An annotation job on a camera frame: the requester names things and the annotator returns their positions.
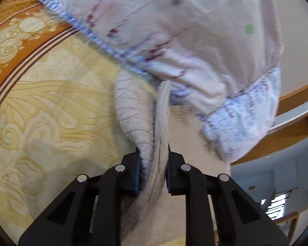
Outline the beige cable-knit sweater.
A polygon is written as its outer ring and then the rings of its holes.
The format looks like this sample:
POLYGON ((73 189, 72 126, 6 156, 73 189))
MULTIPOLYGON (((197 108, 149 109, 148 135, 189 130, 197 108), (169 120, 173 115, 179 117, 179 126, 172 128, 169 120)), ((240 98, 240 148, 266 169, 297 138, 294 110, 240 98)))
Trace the beige cable-knit sweater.
POLYGON ((200 122, 188 106, 169 105, 170 83, 154 91, 127 71, 114 85, 114 108, 124 135, 141 154, 140 193, 122 201, 123 245, 184 245, 185 199, 169 195, 165 185, 167 152, 209 175, 230 173, 201 134, 200 122))

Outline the pink floral pillow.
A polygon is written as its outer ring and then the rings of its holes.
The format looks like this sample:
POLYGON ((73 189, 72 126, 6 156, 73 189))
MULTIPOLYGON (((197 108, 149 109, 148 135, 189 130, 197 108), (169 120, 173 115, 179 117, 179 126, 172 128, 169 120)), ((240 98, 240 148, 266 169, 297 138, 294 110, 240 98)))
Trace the pink floral pillow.
POLYGON ((203 136, 222 161, 239 160, 267 135, 277 116, 280 91, 281 69, 276 66, 211 115, 197 115, 203 136))
POLYGON ((279 71, 275 0, 38 0, 110 56, 210 114, 279 71))

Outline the yellow patterned bedspread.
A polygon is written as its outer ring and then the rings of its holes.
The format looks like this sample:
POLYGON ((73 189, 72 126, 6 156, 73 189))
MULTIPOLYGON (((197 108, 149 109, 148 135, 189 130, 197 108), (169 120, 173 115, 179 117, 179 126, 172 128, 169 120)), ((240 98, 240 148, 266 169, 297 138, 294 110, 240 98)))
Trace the yellow patterned bedspread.
POLYGON ((17 243, 78 174, 134 150, 114 112, 120 68, 35 0, 0 0, 0 228, 17 243))

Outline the wooden headboard frame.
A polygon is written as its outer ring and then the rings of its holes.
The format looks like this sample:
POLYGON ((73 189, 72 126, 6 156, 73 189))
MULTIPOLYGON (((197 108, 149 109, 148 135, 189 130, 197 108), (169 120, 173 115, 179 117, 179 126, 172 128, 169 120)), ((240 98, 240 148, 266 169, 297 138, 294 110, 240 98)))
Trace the wooden headboard frame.
POLYGON ((246 156, 232 165, 267 157, 308 138, 308 84, 280 99, 275 125, 246 156))

